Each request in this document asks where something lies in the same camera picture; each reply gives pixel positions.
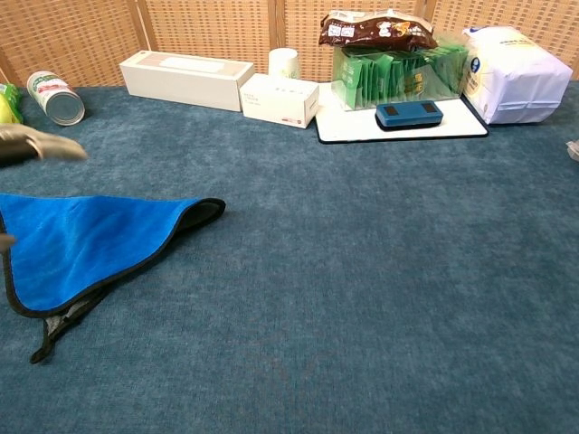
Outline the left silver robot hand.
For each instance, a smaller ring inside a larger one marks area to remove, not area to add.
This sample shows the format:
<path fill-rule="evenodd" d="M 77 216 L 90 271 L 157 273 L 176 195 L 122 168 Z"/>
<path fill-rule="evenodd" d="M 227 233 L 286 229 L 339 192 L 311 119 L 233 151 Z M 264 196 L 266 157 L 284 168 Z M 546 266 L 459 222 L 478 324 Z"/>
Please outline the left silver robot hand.
<path fill-rule="evenodd" d="M 2 168 L 46 158 L 79 161 L 87 159 L 88 154 L 73 139 L 44 133 L 23 124 L 1 124 Z"/>

